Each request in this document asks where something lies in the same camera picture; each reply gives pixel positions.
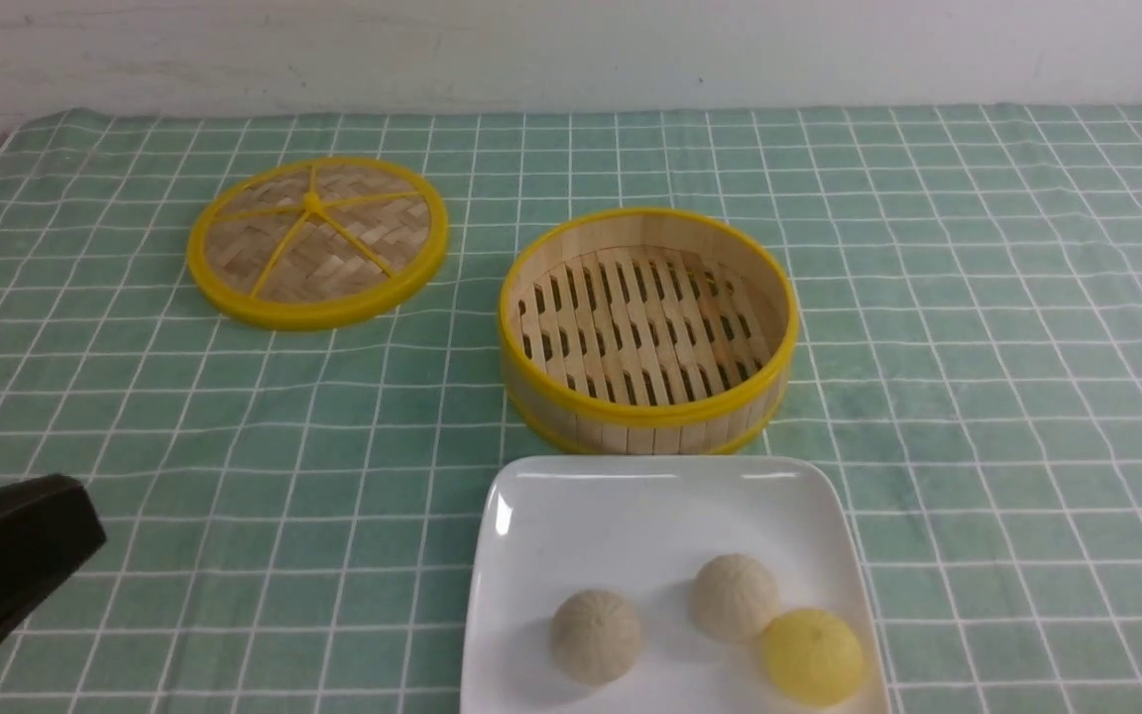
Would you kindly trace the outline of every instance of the bamboo steamer lid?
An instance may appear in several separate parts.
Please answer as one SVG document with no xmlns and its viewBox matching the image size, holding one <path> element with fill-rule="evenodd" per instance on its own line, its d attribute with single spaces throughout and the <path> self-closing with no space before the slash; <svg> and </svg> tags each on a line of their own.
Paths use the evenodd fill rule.
<svg viewBox="0 0 1142 714">
<path fill-rule="evenodd" d="M 447 254 L 443 199 L 362 158 L 312 159 L 232 186 L 202 214 L 187 266 L 219 312 L 268 329 L 328 329 L 389 311 Z"/>
</svg>

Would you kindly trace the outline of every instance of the woven bamboo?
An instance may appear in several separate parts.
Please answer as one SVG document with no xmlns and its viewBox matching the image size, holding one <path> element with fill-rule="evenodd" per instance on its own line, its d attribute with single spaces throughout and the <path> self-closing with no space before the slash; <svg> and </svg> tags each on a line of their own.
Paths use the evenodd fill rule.
<svg viewBox="0 0 1142 714">
<path fill-rule="evenodd" d="M 421 177 L 368 159 L 320 159 L 222 195 L 196 222 L 190 264 L 225 312 L 266 327 L 335 327 L 394 306 L 381 295 L 397 303 L 404 283 L 425 284 L 445 231 L 441 200 Z"/>
<path fill-rule="evenodd" d="M 694 214 L 622 209 L 553 231 L 501 292 L 505 386 L 571 451 L 738 450 L 785 392 L 799 328 L 777 262 Z"/>
</svg>

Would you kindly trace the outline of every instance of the square plate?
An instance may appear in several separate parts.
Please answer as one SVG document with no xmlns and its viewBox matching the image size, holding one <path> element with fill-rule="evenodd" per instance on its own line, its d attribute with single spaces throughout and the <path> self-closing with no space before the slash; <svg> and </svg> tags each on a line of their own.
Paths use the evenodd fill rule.
<svg viewBox="0 0 1142 714">
<path fill-rule="evenodd" d="M 853 539 L 829 480 L 793 458 L 553 456 L 506 466 L 478 534 L 466 616 L 463 714 L 532 711 L 807 711 L 777 695 L 747 647 L 703 636 L 686 589 L 706 561 L 748 553 L 783 607 L 849 623 L 868 676 L 830 713 L 887 714 L 888 697 Z M 553 667 L 549 619 L 589 587 L 634 600 L 641 659 L 590 690 Z"/>
</svg>

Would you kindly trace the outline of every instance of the green checkered tablecloth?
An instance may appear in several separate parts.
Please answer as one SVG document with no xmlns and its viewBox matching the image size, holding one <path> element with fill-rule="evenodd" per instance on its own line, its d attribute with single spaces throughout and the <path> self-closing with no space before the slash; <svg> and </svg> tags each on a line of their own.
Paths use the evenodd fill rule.
<svg viewBox="0 0 1142 714">
<path fill-rule="evenodd" d="M 184 270 L 223 186 L 370 154 L 452 216 L 439 279 L 273 335 Z M 0 484 L 87 480 L 108 545 L 0 648 L 0 714 L 456 711 L 485 488 L 548 452 L 493 312 L 620 204 L 733 222 L 805 334 L 749 451 L 847 507 L 906 713 L 1142 713 L 1142 107 L 168 121 L 0 153 Z"/>
</svg>

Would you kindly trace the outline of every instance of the yellow plastic spoke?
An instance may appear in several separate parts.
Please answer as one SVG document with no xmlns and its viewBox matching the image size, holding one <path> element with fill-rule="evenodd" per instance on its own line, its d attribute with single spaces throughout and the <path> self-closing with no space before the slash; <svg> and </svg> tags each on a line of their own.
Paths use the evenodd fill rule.
<svg viewBox="0 0 1142 714">
<path fill-rule="evenodd" d="M 263 286 L 267 283 L 267 276 L 272 274 L 272 267 L 275 267 L 275 264 L 281 262 L 284 250 L 293 241 L 293 234 L 303 228 L 304 223 L 307 222 L 309 216 L 312 214 L 303 211 L 303 215 L 298 216 L 298 220 L 293 222 L 293 225 L 289 226 L 289 230 L 284 231 L 284 236 L 281 238 L 280 243 L 276 243 L 275 249 L 272 250 L 272 257 L 267 258 L 267 265 L 263 266 L 263 272 L 258 274 L 258 280 L 254 281 L 254 288 L 249 290 L 250 297 L 257 297 L 259 290 L 263 290 Z"/>
<path fill-rule="evenodd" d="M 274 216 L 276 214 L 297 214 L 303 209 L 303 204 L 295 203 L 291 207 L 254 208 L 252 211 L 241 211 L 239 214 L 226 214 L 214 217 L 214 222 L 239 222 L 241 218 L 255 218 L 258 216 Z"/>
<path fill-rule="evenodd" d="M 380 267 L 381 272 L 386 273 L 386 276 L 393 276 L 394 275 L 394 271 L 391 270 L 391 266 L 389 266 L 388 263 L 386 263 L 386 259 L 384 259 L 380 256 L 378 256 L 377 252 L 372 252 L 372 248 L 369 248 L 368 244 L 364 244 L 363 240 L 357 239 L 354 235 L 352 235 L 349 233 L 349 231 L 346 230 L 346 226 L 344 226 L 340 223 L 336 222 L 335 218 L 332 216 L 330 216 L 329 214 L 321 212 L 320 217 L 323 218 L 323 220 L 325 220 L 325 223 L 329 223 L 329 225 L 332 226 L 332 230 L 337 231 L 337 235 L 340 235 L 340 236 L 345 238 L 346 240 L 349 240 L 349 243 L 354 244 L 355 250 L 359 250 L 360 252 L 362 252 L 364 255 L 364 258 L 368 258 L 372 263 L 376 263 L 377 267 Z"/>
<path fill-rule="evenodd" d="M 407 199 L 409 195 L 420 195 L 416 191 L 400 191 L 399 193 L 369 193 L 367 195 L 352 195 L 349 199 L 330 200 L 325 208 L 353 207 L 355 203 L 368 203 L 369 200 Z"/>
</svg>

